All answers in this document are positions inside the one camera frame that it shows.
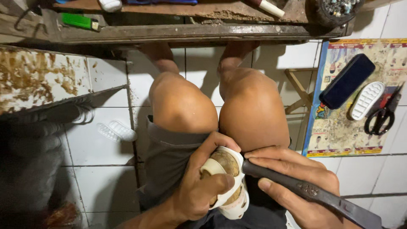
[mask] tiled wall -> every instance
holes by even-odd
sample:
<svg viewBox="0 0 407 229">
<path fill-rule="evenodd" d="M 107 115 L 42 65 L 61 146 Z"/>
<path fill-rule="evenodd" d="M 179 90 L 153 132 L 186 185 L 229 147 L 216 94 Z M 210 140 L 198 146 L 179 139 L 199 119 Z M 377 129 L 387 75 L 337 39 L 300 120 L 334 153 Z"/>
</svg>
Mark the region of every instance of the tiled wall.
<svg viewBox="0 0 407 229">
<path fill-rule="evenodd" d="M 404 26 L 401 22 L 407 20 L 407 14 L 403 9 L 407 9 L 407 0 L 359 14 L 355 32 L 348 38 L 407 37 L 407 30 L 401 28 Z M 317 67 L 320 47 L 321 43 L 318 40 L 301 45 L 261 46 L 248 55 L 242 66 L 259 69 L 276 81 L 283 103 L 288 106 L 300 97 L 285 77 L 284 69 Z M 200 87 L 203 93 L 212 99 L 218 112 L 223 100 L 219 96 L 216 68 L 223 49 L 173 49 L 180 74 Z M 148 92 L 158 71 L 138 51 L 129 52 L 127 60 L 131 102 L 128 102 L 126 89 L 105 93 L 93 101 L 97 107 L 93 122 L 82 126 L 66 126 L 66 145 L 69 147 L 66 151 L 65 165 L 61 170 L 68 174 L 71 183 L 68 198 L 75 201 L 83 212 L 86 227 L 112 228 L 139 212 L 134 195 L 137 180 L 132 144 L 116 144 L 96 130 L 98 122 L 108 123 L 113 119 L 130 126 L 132 115 L 134 128 L 139 136 L 136 142 L 139 163 L 136 166 L 139 183 L 143 184 L 145 181 L 143 161 L 148 145 L 145 116 L 152 112 Z M 308 92 L 312 92 L 315 78 L 315 72 L 298 74 L 298 79 Z M 299 108 L 297 111 L 305 111 L 305 108 Z M 294 114 L 288 115 L 287 121 L 293 140 L 292 148 L 300 152 L 308 118 L 304 114 Z M 406 134 L 407 90 L 404 90 L 404 98 L 396 110 L 396 122 L 389 131 L 381 153 L 387 156 L 314 160 L 322 162 L 337 174 L 341 195 L 361 195 L 359 196 L 361 198 L 349 200 L 380 215 L 384 226 L 394 228 L 405 216 L 407 197 L 381 197 L 380 194 L 407 192 Z M 379 194 L 379 197 L 366 197 L 369 194 Z"/>
</svg>

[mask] black scissors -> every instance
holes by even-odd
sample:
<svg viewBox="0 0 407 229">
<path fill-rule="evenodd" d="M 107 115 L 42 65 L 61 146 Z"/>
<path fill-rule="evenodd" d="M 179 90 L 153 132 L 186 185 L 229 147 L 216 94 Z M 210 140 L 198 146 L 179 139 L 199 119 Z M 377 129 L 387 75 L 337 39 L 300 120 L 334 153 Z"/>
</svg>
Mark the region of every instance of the black scissors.
<svg viewBox="0 0 407 229">
<path fill-rule="evenodd" d="M 390 99 L 387 101 L 386 105 L 383 108 L 377 109 L 374 113 L 368 116 L 368 119 L 365 122 L 365 133 L 369 135 L 383 135 L 387 131 L 390 130 L 394 123 L 394 111 L 396 110 L 398 101 L 401 98 L 400 91 L 404 86 L 404 82 L 400 85 L 397 86 L 397 88 L 394 90 L 394 93 L 390 97 Z M 373 125 L 373 128 L 370 130 L 370 122 L 372 121 L 373 117 L 376 117 L 376 121 Z M 386 127 L 384 127 L 382 130 L 381 128 L 383 127 L 384 122 L 389 118 L 389 123 L 387 124 Z"/>
</svg>

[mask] gray shorts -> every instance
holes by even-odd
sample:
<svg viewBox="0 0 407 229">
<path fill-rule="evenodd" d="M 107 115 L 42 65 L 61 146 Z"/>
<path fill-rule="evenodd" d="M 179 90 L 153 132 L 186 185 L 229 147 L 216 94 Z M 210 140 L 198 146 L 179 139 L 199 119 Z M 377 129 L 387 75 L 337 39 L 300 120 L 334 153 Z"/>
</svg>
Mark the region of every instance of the gray shorts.
<svg viewBox="0 0 407 229">
<path fill-rule="evenodd" d="M 179 186 L 190 155 L 209 136 L 207 134 L 178 133 L 165 130 L 147 117 L 147 132 L 150 138 L 145 159 L 147 181 L 137 190 L 141 210 L 147 210 L 171 196 Z M 286 209 L 262 192 L 257 186 L 258 178 L 246 176 L 249 192 L 249 208 L 241 219 L 226 219 L 217 209 L 210 210 L 197 221 L 187 221 L 178 228 L 275 228 L 285 229 Z"/>
</svg>

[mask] hand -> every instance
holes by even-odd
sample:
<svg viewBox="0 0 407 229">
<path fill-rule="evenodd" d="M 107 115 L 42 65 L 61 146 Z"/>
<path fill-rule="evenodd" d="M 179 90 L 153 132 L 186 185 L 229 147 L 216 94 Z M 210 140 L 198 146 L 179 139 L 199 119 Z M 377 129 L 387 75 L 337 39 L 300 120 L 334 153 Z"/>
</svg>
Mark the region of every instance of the hand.
<svg viewBox="0 0 407 229">
<path fill-rule="evenodd" d="M 234 185 L 234 178 L 228 174 L 215 174 L 200 180 L 200 168 L 218 146 L 225 146 L 236 152 L 241 151 L 232 138 L 212 132 L 191 155 L 181 185 L 171 196 L 174 211 L 183 221 L 204 217 L 210 207 L 209 201 L 218 194 L 226 193 Z"/>
<path fill-rule="evenodd" d="M 339 181 L 335 173 L 327 170 L 322 163 L 310 160 L 295 151 L 267 147 L 248 152 L 245 154 L 245 158 L 253 164 L 308 181 L 339 196 Z M 285 207 L 302 229 L 358 228 L 325 207 L 308 202 L 267 178 L 260 179 L 258 186 Z"/>
</svg>

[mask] white bottle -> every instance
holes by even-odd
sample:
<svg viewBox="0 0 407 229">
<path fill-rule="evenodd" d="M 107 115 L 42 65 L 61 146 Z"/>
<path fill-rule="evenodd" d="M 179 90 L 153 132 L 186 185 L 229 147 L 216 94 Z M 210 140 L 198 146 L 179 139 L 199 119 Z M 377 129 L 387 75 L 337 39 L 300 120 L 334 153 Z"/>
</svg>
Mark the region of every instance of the white bottle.
<svg viewBox="0 0 407 229">
<path fill-rule="evenodd" d="M 111 13 L 122 8 L 121 0 L 99 0 L 99 2 L 106 12 Z"/>
</svg>

